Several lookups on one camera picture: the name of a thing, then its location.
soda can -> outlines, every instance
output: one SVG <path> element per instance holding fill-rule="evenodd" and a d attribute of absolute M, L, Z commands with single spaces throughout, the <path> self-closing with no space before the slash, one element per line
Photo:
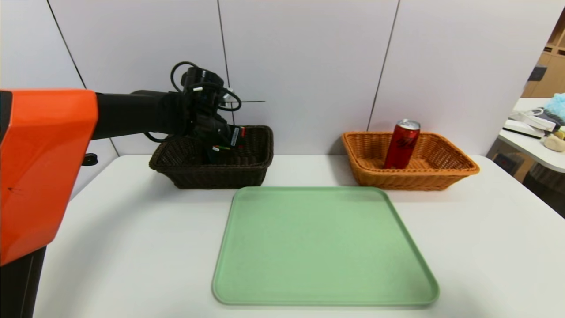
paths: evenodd
<path fill-rule="evenodd" d="M 386 153 L 385 169 L 404 169 L 408 166 L 414 146 L 420 136 L 420 123 L 403 119 L 396 123 L 389 150 Z"/>

beige object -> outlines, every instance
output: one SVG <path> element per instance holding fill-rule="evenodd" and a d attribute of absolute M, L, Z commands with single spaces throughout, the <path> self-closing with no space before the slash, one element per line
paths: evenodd
<path fill-rule="evenodd" d="M 544 146 L 553 151 L 564 152 L 565 140 L 561 140 L 557 136 L 551 135 L 545 139 Z"/>
<path fill-rule="evenodd" d="M 559 130 L 553 133 L 557 138 L 563 140 L 565 139 L 565 132 Z"/>

white wall panel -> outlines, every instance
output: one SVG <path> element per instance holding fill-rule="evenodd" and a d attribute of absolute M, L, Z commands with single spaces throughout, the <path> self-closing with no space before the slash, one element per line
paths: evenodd
<path fill-rule="evenodd" d="M 563 0 L 401 0 L 370 130 L 411 118 L 486 154 Z"/>
<path fill-rule="evenodd" d="M 397 0 L 220 0 L 236 124 L 267 124 L 277 154 L 341 152 L 365 130 Z"/>
<path fill-rule="evenodd" d="M 3 0 L 0 18 L 3 88 L 83 88 L 45 0 Z M 88 152 L 98 164 L 81 167 L 72 196 L 118 157 L 109 139 L 91 141 Z"/>
<path fill-rule="evenodd" d="M 171 91 L 169 74 L 180 61 L 226 79 L 216 0 L 50 2 L 89 89 Z M 120 155 L 151 154 L 158 145 L 141 134 L 112 139 Z"/>

green tray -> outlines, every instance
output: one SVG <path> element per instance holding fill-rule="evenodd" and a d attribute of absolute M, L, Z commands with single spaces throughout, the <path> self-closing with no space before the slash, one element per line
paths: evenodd
<path fill-rule="evenodd" d="M 212 282 L 224 304 L 415 306 L 437 282 L 372 187 L 237 191 Z"/>

orange wicker basket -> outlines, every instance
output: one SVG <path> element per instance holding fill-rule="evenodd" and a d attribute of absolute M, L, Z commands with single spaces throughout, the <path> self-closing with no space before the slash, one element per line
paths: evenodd
<path fill-rule="evenodd" d="M 391 190 L 443 190 L 480 169 L 445 137 L 422 132 L 406 169 L 383 169 L 392 132 L 342 135 L 351 170 L 361 186 Z"/>

